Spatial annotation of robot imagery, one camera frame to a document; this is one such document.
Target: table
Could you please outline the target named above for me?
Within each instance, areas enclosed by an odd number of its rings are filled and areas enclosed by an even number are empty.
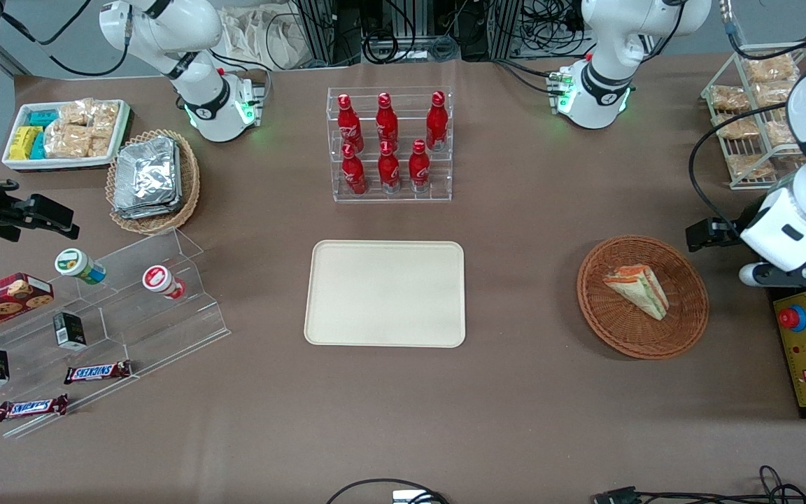
[[[204,285],[233,335],[22,440],[0,438],[0,504],[320,503],[349,482],[399,477],[468,502],[586,502],[646,491],[757,491],[770,463],[806,488],[796,418],[763,290],[739,283],[742,248],[690,255],[707,284],[706,335],[674,360],[625,358],[589,330],[575,296],[583,256],[637,233],[685,250],[709,211],[686,176],[709,127],[698,92],[725,55],[659,57],[611,127],[550,116],[543,97],[492,64],[401,64],[275,75],[263,127],[203,140],[163,78],[19,78],[17,102],[126,99],[134,134],[170,128],[201,162],[201,201],[183,231],[205,250]],[[560,62],[535,63],[556,68]],[[456,178],[445,204],[332,201],[329,86],[452,85]],[[711,141],[698,157],[714,201]],[[102,171],[12,176],[76,210],[77,245],[135,242],[108,219]],[[453,350],[307,344],[304,306],[322,239],[450,239],[466,253],[467,338]],[[0,277],[53,277],[73,242],[0,240]],[[390,487],[343,502],[389,502]]]

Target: round wicker basket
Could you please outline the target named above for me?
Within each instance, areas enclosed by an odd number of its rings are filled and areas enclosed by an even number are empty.
[[[195,153],[192,152],[192,147],[189,146],[188,141],[182,137],[181,134],[169,130],[156,129],[154,131],[146,131],[143,134],[136,135],[126,141],[126,144],[138,144],[141,141],[148,141],[159,135],[170,137],[179,144],[179,167],[182,173],[182,198],[183,206],[176,213],[167,213],[164,215],[155,215],[153,217],[145,217],[143,219],[124,219],[111,211],[111,220],[115,221],[122,229],[128,232],[137,232],[146,235],[153,235],[162,232],[165,229],[172,227],[178,228],[188,221],[198,205],[198,196],[201,194],[201,175],[198,170],[198,159]],[[114,176],[116,170],[116,159],[111,160],[111,165],[108,167],[108,185],[105,185],[105,197],[108,198],[108,203],[114,205]]]
[[[671,307],[663,320],[646,315],[602,281],[617,267],[648,265]],[[676,357],[696,344],[707,326],[705,285],[695,268],[672,246],[657,239],[626,235],[598,244],[580,265],[580,309],[596,335],[636,358]]]

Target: white bottle cap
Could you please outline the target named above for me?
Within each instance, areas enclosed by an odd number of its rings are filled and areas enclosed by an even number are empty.
[[[153,293],[163,293],[173,284],[173,274],[166,267],[155,265],[141,275],[141,283]]]
[[[89,256],[79,248],[68,248],[55,258],[55,270],[68,277],[75,277],[86,269]]]

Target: red bottle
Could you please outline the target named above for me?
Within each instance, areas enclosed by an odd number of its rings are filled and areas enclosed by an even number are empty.
[[[365,142],[362,140],[362,128],[359,125],[359,116],[350,105],[350,97],[345,94],[338,95],[338,128],[345,144],[353,146],[356,153],[362,152]]]
[[[341,170],[344,172],[344,180],[350,186],[350,190],[355,195],[364,195],[369,190],[369,184],[365,180],[365,172],[362,170],[362,162],[356,157],[354,146],[345,143],[341,147],[344,154],[344,162],[341,163]]]
[[[389,141],[380,143],[381,157],[378,157],[378,175],[381,177],[381,190],[392,195],[400,191],[400,162],[394,156]]]
[[[412,190],[417,193],[428,191],[431,183],[428,182],[428,169],[431,160],[425,153],[425,140],[416,140],[412,143],[412,156],[409,156],[409,182]]]
[[[378,95],[378,115],[375,116],[378,127],[378,141],[389,141],[390,147],[396,153],[400,144],[397,142],[397,113],[390,106],[390,95],[383,92]]]
[[[428,149],[434,152],[447,148],[447,122],[450,115],[445,106],[446,96],[444,92],[435,90],[431,95],[431,111],[428,111],[428,136],[426,143]]]

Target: aluminum foil package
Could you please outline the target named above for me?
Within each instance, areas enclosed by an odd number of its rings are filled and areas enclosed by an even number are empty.
[[[114,212],[125,219],[170,214],[182,207],[179,146],[160,135],[120,150],[115,170]]]

